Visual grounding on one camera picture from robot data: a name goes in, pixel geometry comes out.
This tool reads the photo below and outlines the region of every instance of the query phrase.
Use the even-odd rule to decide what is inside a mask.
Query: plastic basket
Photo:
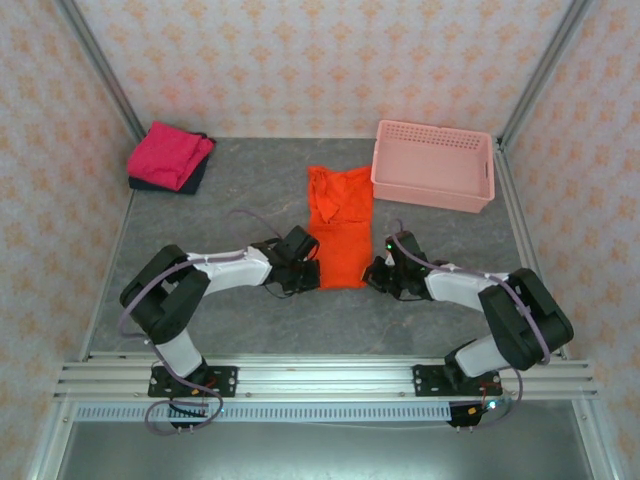
[[[373,196],[478,213],[495,197],[487,133],[382,120],[371,171]]]

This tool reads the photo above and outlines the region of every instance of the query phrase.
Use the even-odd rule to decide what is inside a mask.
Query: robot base
[[[416,397],[480,397],[483,394],[497,397],[502,395],[498,372],[487,372],[479,377],[467,378],[465,382],[454,386],[446,374],[445,365],[414,365],[411,370]]]
[[[204,364],[189,375],[197,375],[202,380],[193,382],[211,388],[225,398],[236,396],[238,385],[238,367],[217,367]],[[202,397],[204,393],[186,387],[176,381],[163,366],[151,369],[151,380],[149,381],[148,395],[151,398],[188,398]]]

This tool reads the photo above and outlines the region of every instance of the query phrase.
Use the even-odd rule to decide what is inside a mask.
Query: gray table surface
[[[175,243],[187,252],[221,253],[272,236],[251,217],[227,219],[227,212],[237,208],[260,214],[283,234],[296,224],[304,227],[309,220],[306,167],[345,171],[368,165],[373,147],[373,140],[361,139],[220,139],[195,196],[136,192],[91,350],[147,350],[119,338],[118,296],[160,248]],[[382,254],[395,218],[402,218],[431,260],[494,272],[520,266],[499,185],[495,200],[479,214],[376,200],[375,253]],[[231,223],[244,245],[230,233]],[[264,288],[240,287],[205,297],[189,331],[205,354],[442,356],[489,329],[482,314],[464,307],[401,303],[370,288],[280,300]]]

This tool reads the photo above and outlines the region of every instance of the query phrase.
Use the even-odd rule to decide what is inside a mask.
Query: patterned wallpaper
[[[133,141],[51,0],[0,5],[0,478],[23,479],[77,355]]]
[[[570,0],[80,0],[145,127],[501,133]]]
[[[547,280],[640,472],[640,9],[596,1],[509,160]]]

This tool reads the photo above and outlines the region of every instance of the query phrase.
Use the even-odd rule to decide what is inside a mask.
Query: pink towel
[[[127,173],[177,192],[213,147],[208,138],[153,122],[131,154]]]

